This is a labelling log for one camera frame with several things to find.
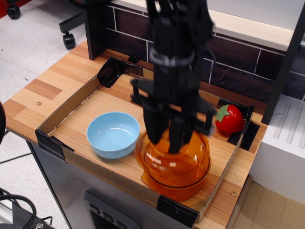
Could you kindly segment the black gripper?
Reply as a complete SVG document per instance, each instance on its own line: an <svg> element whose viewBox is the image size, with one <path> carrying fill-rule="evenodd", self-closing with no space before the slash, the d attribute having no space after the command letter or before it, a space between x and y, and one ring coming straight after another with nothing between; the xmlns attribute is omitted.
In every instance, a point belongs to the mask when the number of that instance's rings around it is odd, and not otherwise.
<svg viewBox="0 0 305 229"><path fill-rule="evenodd" d="M211 135L216 110L199 95L194 52L185 57L152 51L152 80L131 80L132 102L143 107L146 132L153 144L169 129L169 153L179 153L193 131Z"/></svg>

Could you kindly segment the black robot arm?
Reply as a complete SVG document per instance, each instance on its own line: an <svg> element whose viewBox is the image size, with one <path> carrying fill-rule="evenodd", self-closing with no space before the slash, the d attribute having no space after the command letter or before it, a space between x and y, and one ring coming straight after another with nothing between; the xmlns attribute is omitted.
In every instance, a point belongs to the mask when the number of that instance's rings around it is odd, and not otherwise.
<svg viewBox="0 0 305 229"><path fill-rule="evenodd" d="M132 80L132 101L143 107L148 138L157 144L169 132L169 152L178 153L193 131L210 135L216 110L200 95L200 58L212 37L204 0L149 0L153 33L153 80Z"/></svg>

